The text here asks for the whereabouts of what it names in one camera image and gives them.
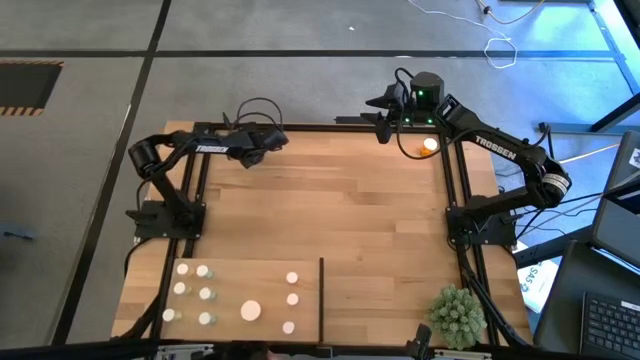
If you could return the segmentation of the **black gantry beam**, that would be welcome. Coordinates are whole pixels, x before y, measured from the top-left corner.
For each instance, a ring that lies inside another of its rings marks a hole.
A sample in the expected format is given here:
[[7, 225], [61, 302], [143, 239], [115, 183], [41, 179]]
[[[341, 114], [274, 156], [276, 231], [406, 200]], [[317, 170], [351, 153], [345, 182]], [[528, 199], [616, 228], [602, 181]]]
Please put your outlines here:
[[[187, 360], [197, 359], [212, 352], [214, 348], [230, 343], [194, 343], [179, 340], [116, 339], [104, 342], [75, 343], [0, 349], [0, 360], [175, 360], [184, 355]], [[304, 355], [319, 359], [335, 359], [339, 356], [365, 358], [402, 357], [410, 358], [405, 346], [360, 347], [323, 346], [305, 344], [271, 344], [268, 348], [280, 355]], [[477, 345], [465, 350], [450, 350], [429, 347], [430, 360], [616, 360], [581, 354], [551, 352], [533, 347], [504, 347]]]

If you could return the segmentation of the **black desk leg frame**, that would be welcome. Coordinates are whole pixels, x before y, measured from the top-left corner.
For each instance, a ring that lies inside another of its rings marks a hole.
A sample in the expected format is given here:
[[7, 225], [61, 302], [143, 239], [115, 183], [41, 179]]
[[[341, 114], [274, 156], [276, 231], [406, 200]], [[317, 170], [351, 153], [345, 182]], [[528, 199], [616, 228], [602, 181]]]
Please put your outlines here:
[[[640, 47], [640, 33], [638, 32], [640, 29], [640, 23], [636, 20], [633, 12], [629, 9], [628, 2], [630, 0], [611, 1], [613, 2], [617, 12], [620, 14], [625, 29], [633, 38], [634, 44]], [[611, 30], [605, 22], [605, 19], [599, 13], [594, 0], [590, 0], [587, 5], [594, 20], [600, 27], [600, 32], [608, 48], [613, 52], [613, 59], [632, 92], [632, 96], [593, 124], [540, 122], [538, 127], [540, 130], [548, 127], [550, 130], [558, 134], [574, 135], [621, 136], [627, 131], [640, 132], [640, 125], [621, 125], [621, 122], [640, 111], [640, 83], [636, 80], [627, 65], [626, 59], [623, 57], [623, 52], [617, 45]]]

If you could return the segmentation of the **black side desk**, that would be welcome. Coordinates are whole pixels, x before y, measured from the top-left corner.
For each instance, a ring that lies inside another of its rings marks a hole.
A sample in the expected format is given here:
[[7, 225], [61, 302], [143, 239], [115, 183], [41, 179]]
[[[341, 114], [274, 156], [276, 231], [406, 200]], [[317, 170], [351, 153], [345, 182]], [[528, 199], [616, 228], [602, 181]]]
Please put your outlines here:
[[580, 354], [585, 292], [640, 304], [640, 268], [598, 247], [588, 226], [515, 253], [518, 267], [560, 257], [534, 333], [539, 347]]

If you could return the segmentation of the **amber pill bottle white cap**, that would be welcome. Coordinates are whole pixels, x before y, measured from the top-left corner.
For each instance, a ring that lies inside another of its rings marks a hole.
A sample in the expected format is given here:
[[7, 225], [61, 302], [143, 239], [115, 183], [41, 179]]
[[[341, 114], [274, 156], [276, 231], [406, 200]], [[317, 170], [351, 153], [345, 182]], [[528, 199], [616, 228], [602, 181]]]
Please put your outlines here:
[[244, 321], [253, 322], [257, 320], [262, 312], [260, 303], [256, 300], [245, 301], [240, 308], [240, 316]]

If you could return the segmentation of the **green artificial plant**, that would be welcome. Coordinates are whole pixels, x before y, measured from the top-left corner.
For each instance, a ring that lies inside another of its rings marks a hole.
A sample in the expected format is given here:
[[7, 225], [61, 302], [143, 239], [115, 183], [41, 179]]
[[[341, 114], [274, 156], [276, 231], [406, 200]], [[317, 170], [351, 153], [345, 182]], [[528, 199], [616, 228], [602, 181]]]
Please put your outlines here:
[[427, 322], [449, 349], [462, 350], [483, 340], [487, 323], [479, 299], [468, 289], [443, 287], [426, 313]]

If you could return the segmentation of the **grey laptop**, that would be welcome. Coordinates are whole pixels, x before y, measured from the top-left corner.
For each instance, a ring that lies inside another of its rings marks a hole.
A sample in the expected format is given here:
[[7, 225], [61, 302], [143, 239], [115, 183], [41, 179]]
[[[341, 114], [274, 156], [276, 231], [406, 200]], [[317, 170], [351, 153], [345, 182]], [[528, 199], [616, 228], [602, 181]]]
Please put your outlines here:
[[[606, 190], [635, 175], [640, 180], [640, 133], [629, 131], [622, 137]], [[602, 198], [594, 218], [595, 244], [640, 268], [640, 215]]]

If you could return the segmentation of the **black floor mat hazard stripes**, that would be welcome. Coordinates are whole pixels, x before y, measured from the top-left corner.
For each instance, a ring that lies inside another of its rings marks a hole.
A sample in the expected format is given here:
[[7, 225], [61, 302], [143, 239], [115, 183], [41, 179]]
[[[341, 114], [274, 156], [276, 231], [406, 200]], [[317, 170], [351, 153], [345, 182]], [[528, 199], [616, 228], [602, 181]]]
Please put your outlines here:
[[0, 60], [0, 116], [41, 115], [63, 67], [63, 61]]

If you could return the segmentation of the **black laptop keyboard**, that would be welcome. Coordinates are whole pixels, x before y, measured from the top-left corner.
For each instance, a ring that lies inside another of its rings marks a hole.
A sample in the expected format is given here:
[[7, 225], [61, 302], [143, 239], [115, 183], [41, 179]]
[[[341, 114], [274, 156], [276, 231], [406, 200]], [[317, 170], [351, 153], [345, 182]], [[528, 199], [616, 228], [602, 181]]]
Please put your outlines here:
[[580, 354], [640, 360], [640, 304], [585, 292]]

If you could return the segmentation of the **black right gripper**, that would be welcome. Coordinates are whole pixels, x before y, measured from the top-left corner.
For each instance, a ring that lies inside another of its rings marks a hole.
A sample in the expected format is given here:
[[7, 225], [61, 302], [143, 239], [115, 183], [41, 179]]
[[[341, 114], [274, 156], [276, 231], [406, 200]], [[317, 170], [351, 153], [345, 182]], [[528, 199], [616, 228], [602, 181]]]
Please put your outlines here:
[[363, 120], [371, 124], [413, 125], [415, 123], [413, 99], [401, 89], [399, 83], [388, 85], [381, 96], [366, 100], [365, 104], [375, 108], [388, 108], [387, 115], [381, 112], [360, 114]]

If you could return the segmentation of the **black aluminium table frame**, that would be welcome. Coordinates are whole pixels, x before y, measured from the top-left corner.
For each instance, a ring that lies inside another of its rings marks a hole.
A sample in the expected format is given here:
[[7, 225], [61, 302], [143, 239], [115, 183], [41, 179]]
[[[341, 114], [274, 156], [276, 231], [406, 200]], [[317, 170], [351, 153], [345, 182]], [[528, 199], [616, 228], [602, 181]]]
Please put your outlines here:
[[289, 143], [245, 169], [215, 156], [201, 194], [206, 223], [191, 259], [319, 262], [325, 346], [400, 347], [440, 290], [461, 281], [445, 208], [470, 191], [498, 191], [490, 154], [473, 144], [447, 157], [407, 159], [419, 134], [379, 144], [368, 129], [296, 125]]

